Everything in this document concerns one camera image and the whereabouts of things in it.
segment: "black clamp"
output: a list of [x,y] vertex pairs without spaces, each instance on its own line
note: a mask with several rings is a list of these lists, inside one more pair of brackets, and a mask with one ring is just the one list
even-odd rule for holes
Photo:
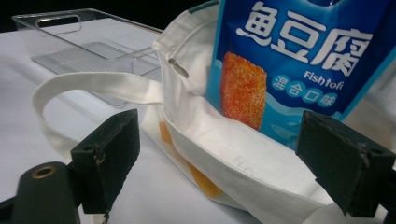
[[137,110],[112,116],[71,150],[72,162],[47,162],[25,172],[17,195],[0,203],[0,223],[77,224],[108,214],[140,152]]
[[336,119],[305,111],[296,154],[344,214],[373,217],[381,204],[384,223],[396,223],[394,153]]

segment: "white table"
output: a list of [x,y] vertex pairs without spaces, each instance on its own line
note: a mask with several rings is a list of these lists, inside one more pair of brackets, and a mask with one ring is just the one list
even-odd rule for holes
[[[0,202],[15,196],[19,178],[32,167],[63,161],[40,131],[31,96],[53,76],[31,61],[18,32],[0,34]],[[77,140],[114,108],[85,91],[71,91],[46,108],[49,123]],[[144,107],[138,107],[143,118]],[[141,153],[110,213],[110,223],[259,223],[251,214],[210,201],[141,132]],[[83,223],[88,218],[81,217]]]

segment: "snack bag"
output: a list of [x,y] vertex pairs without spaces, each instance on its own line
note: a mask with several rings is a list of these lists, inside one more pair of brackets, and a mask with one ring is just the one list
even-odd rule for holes
[[394,0],[221,0],[207,100],[295,148],[304,110],[342,120],[395,59]]

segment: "blue snack package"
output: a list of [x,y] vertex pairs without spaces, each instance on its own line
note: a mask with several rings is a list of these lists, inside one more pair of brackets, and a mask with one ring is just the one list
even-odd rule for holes
[[206,99],[295,149],[305,110],[343,120],[395,63],[395,24],[394,0],[221,0]]

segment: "orange fish tofu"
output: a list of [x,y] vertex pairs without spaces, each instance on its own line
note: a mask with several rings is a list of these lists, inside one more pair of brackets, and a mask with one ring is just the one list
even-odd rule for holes
[[220,82],[221,109],[225,117],[259,130],[265,107],[267,74],[231,52],[224,56]]

